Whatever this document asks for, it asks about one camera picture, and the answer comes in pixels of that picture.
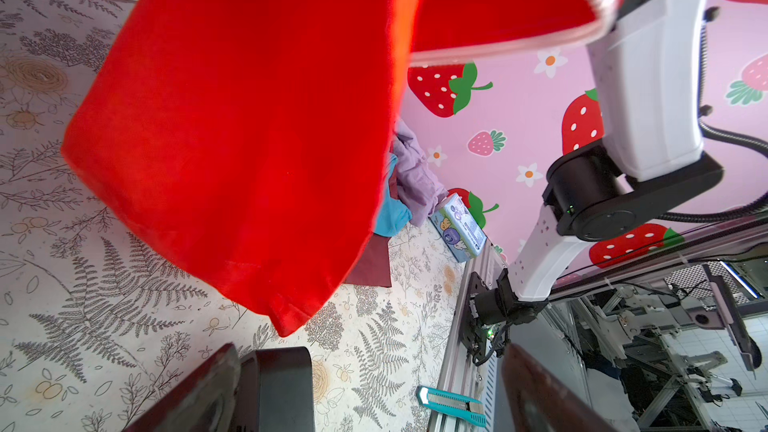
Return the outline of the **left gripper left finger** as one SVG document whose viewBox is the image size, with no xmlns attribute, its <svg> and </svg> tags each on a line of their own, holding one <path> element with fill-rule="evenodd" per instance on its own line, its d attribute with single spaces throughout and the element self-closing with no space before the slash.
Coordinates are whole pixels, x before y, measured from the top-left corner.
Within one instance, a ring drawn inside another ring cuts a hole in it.
<svg viewBox="0 0 768 432">
<path fill-rule="evenodd" d="M 228 431 L 236 406 L 240 359 L 227 343 L 132 422 L 126 431 Z"/>
</svg>

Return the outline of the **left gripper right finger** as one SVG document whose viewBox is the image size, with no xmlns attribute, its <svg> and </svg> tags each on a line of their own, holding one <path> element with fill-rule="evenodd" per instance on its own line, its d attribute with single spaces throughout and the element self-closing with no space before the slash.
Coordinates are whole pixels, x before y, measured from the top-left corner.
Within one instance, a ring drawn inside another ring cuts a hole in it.
<svg viewBox="0 0 768 432">
<path fill-rule="evenodd" d="M 615 431 L 519 345 L 506 347 L 501 372 L 516 431 Z"/>
</svg>

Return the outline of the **red rainbow striped cloth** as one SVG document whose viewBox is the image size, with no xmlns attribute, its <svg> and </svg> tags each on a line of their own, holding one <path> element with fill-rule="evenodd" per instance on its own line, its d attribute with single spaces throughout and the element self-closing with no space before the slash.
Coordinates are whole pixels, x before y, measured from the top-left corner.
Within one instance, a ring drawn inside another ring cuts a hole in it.
<svg viewBox="0 0 768 432">
<path fill-rule="evenodd" d="M 621 0 L 138 0 L 61 148 L 162 257 L 287 337 L 374 230 L 410 65 L 593 38 Z"/>
</svg>

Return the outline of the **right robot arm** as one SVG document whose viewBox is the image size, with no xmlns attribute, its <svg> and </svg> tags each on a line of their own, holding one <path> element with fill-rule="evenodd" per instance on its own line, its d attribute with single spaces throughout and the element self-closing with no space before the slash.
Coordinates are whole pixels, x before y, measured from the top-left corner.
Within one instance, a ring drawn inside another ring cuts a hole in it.
<svg viewBox="0 0 768 432">
<path fill-rule="evenodd" d="M 462 310 L 472 326 L 525 323 L 545 307 L 571 261 L 590 243 L 654 220 L 711 223 L 760 213 L 759 198 L 721 213 L 677 207 L 715 187 L 722 166 L 706 139 L 753 146 L 763 141 L 703 123 L 706 0 L 590 0 L 606 30 L 588 45 L 603 137 L 554 162 L 538 222 L 495 288 L 469 292 Z"/>
</svg>

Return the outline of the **teal blue cloth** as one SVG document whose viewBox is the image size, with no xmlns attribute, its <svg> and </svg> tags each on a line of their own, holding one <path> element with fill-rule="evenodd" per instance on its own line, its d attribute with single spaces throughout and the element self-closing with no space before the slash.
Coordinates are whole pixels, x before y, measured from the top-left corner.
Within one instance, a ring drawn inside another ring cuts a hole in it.
<svg viewBox="0 0 768 432">
<path fill-rule="evenodd" d="M 412 213 L 408 207 L 399 199 L 394 198 L 390 190 L 390 180 L 394 177 L 397 162 L 397 156 L 390 153 L 385 167 L 381 204 L 373 229 L 373 233 L 381 237 L 396 236 L 412 218 Z"/>
</svg>

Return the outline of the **lavender cloth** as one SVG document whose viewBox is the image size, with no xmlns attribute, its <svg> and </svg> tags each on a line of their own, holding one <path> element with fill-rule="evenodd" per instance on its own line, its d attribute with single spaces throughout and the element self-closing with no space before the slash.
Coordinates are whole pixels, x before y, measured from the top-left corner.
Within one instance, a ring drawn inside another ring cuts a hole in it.
<svg viewBox="0 0 768 432">
<path fill-rule="evenodd" d="M 392 152 L 397 158 L 395 175 L 399 200 L 411 212 L 410 222 L 420 227 L 448 196 L 448 190 L 429 168 L 426 152 L 402 119 L 395 122 Z"/>
</svg>

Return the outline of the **teal utility knife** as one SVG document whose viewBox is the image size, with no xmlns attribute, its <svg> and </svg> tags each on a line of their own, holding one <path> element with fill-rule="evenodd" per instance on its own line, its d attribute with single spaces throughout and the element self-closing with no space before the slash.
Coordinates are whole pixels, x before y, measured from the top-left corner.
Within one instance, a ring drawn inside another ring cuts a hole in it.
<svg viewBox="0 0 768 432">
<path fill-rule="evenodd" d="M 418 402 L 425 408 L 449 417 L 485 428 L 487 420 L 483 404 L 474 398 L 420 385 L 416 388 Z"/>
</svg>

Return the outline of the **black alarm clock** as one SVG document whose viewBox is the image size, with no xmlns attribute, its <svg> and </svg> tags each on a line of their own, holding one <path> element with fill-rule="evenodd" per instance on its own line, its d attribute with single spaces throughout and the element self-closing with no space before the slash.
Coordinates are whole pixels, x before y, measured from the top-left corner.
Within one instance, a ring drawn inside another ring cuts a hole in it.
<svg viewBox="0 0 768 432">
<path fill-rule="evenodd" d="M 230 429 L 313 431 L 312 359 L 307 348 L 260 349 L 241 359 Z"/>
</svg>

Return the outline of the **tissue pack with cartoon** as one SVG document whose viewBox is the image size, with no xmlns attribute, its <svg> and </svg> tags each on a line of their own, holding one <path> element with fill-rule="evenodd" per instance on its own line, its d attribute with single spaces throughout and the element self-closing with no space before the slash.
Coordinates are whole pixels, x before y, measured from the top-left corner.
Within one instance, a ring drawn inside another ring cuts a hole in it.
<svg viewBox="0 0 768 432">
<path fill-rule="evenodd" d="M 487 236 L 458 194 L 446 197 L 429 220 L 459 263 L 481 255 Z"/>
</svg>

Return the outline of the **maroon shirt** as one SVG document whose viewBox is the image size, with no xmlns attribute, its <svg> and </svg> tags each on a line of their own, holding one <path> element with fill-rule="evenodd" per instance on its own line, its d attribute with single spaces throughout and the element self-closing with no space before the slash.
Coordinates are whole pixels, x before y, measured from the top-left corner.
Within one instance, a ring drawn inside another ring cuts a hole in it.
<svg viewBox="0 0 768 432">
<path fill-rule="evenodd" d="M 372 234 L 344 283 L 391 288 L 389 241 L 389 237 Z"/>
</svg>

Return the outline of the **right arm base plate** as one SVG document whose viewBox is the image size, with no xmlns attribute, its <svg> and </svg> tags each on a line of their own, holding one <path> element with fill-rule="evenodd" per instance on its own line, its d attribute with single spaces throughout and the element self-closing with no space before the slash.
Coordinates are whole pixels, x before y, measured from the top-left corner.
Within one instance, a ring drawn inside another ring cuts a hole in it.
<svg viewBox="0 0 768 432">
<path fill-rule="evenodd" d="M 460 308 L 459 341 L 473 365 L 479 367 L 492 356 L 504 354 L 511 327 L 511 299 L 507 269 L 502 270 L 494 288 L 489 288 L 477 272 L 470 274 Z"/>
</svg>

